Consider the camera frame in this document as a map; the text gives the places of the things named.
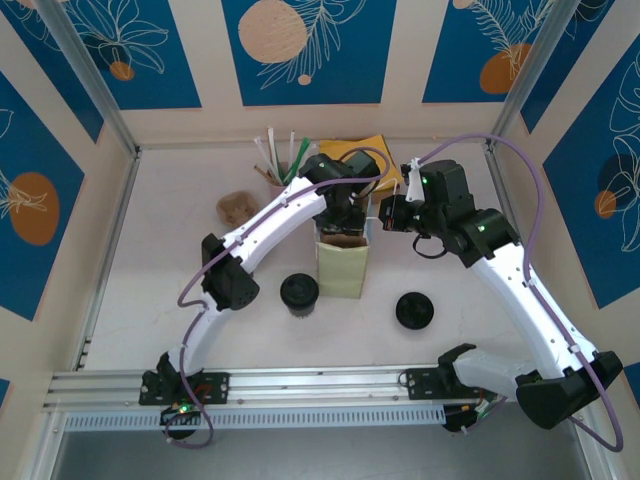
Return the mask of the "small black controller board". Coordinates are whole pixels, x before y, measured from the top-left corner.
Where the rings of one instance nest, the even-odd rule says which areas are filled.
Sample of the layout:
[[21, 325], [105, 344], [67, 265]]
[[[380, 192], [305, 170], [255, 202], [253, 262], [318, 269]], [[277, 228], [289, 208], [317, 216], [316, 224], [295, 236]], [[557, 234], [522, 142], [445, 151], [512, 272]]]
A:
[[467, 434], [477, 427], [497, 404], [497, 401], [488, 402], [483, 400], [477, 404], [445, 406], [444, 428], [452, 433]]
[[200, 420], [200, 410], [188, 402], [174, 403], [160, 413], [160, 425], [163, 427], [197, 426], [200, 424]]

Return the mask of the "brown pulp cup carrier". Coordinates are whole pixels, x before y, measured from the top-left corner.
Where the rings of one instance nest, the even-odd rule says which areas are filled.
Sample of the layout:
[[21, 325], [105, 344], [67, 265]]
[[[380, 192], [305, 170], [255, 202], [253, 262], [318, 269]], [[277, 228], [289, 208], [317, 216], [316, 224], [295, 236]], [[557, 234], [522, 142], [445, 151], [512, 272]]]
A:
[[221, 222], [233, 228], [250, 220], [258, 210], [255, 198], [247, 191], [236, 191], [225, 195], [216, 204], [216, 212]]
[[320, 233], [320, 242], [342, 249], [368, 247], [368, 240], [364, 235], [325, 234]]

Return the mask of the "pale green paper bag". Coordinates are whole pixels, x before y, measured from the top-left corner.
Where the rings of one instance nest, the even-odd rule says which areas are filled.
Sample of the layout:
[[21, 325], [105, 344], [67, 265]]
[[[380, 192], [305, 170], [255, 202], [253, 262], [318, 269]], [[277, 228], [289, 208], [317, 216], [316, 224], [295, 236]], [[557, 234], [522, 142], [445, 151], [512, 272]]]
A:
[[359, 299], [362, 295], [372, 229], [377, 219], [379, 202], [382, 198], [397, 191], [398, 187], [383, 192], [373, 192], [363, 203], [366, 226], [363, 235], [368, 240], [368, 247], [342, 249], [320, 242], [321, 225], [314, 226], [317, 260], [317, 282], [321, 296]]

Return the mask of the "yellow paper napkin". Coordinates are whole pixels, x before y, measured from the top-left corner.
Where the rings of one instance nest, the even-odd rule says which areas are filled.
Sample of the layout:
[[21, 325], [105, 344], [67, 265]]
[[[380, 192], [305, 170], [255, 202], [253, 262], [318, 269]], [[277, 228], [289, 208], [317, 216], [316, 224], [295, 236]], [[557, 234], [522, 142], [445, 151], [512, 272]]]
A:
[[374, 190], [375, 193], [383, 192], [385, 190], [392, 190], [395, 187], [399, 187], [400, 184], [404, 182], [400, 170], [397, 168], [395, 162], [392, 159], [386, 140], [381, 134], [356, 141], [322, 140], [319, 144], [319, 152], [328, 155], [334, 160], [338, 160], [348, 150], [356, 147], [373, 147], [384, 152], [390, 160], [390, 169], [388, 173], [380, 180], [380, 183]]

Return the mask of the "aluminium frame post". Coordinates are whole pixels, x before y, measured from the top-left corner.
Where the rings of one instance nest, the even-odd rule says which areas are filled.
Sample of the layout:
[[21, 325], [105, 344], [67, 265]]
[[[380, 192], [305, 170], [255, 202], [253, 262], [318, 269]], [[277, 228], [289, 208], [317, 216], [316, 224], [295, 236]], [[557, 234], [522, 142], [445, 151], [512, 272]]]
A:
[[70, 18], [57, 0], [33, 0], [34, 6], [91, 101], [132, 159], [139, 145]]
[[580, 0], [554, 0], [491, 133], [506, 137], [573, 17]]

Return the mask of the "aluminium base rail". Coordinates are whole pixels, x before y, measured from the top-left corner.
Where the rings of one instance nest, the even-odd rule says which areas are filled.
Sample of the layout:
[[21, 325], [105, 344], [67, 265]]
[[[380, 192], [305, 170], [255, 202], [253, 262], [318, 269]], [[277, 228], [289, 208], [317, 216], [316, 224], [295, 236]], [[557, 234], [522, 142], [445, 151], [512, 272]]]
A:
[[[404, 385], [409, 365], [211, 370], [230, 375], [227, 403], [210, 409], [359, 407], [419, 403]], [[141, 371], [56, 372], [43, 401], [53, 412], [161, 410], [138, 403]]]

